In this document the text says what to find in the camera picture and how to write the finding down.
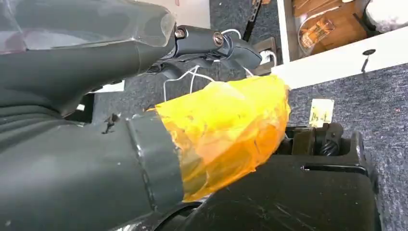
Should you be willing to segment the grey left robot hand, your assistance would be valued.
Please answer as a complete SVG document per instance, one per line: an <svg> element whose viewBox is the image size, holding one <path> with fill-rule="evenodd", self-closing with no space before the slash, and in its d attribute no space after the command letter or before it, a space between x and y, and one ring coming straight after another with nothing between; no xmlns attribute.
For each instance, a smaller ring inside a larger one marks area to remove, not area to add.
<svg viewBox="0 0 408 231"><path fill-rule="evenodd" d="M185 27L137 0L0 3L0 228L110 231L212 194L265 163L289 119L277 76L202 90L99 126L68 121L81 98L168 61L255 69L247 42Z"/></svg>

